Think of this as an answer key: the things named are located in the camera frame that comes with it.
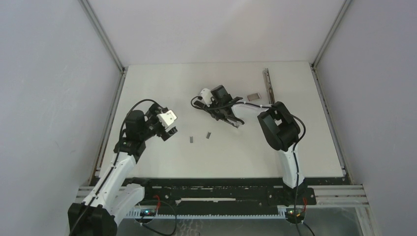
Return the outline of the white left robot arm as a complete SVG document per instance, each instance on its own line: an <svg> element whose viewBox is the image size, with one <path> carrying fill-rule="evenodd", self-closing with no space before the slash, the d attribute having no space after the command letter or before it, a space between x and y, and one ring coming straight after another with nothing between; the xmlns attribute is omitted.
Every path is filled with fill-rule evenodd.
<svg viewBox="0 0 417 236"><path fill-rule="evenodd" d="M156 101L148 111L132 107L120 127L114 156L95 187L68 210L71 236L115 236L118 226L137 204L148 205L154 192L140 183L131 183L119 192L127 175L137 165L146 149L146 141L154 136L166 141L177 129L172 124L176 114Z"/></svg>

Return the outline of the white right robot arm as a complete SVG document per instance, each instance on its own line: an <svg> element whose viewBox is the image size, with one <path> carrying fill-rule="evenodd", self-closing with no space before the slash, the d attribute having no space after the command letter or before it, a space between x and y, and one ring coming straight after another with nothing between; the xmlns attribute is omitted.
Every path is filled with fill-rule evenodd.
<svg viewBox="0 0 417 236"><path fill-rule="evenodd" d="M244 124L242 112L252 112L257 120L268 145L278 152L283 167L283 182L288 187L284 191L286 202L298 204L304 197L299 187L304 180L300 173L297 158L297 144L301 137L297 118L292 115L284 103L278 101L274 104L258 105L243 101L242 97L233 98L219 85L213 89L203 89L199 94L202 109L212 118L222 120L234 127Z"/></svg>

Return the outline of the black stapler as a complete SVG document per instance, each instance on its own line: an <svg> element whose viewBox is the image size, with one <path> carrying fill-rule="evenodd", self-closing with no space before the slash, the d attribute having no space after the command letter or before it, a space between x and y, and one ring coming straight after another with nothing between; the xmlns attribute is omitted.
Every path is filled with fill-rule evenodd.
<svg viewBox="0 0 417 236"><path fill-rule="evenodd" d="M235 116L234 112L232 111L233 105L235 105L235 103L208 107L206 104L199 100L191 102L191 106L193 108L207 112L216 121L221 120L235 128L239 128L241 125L244 125L244 121Z"/></svg>

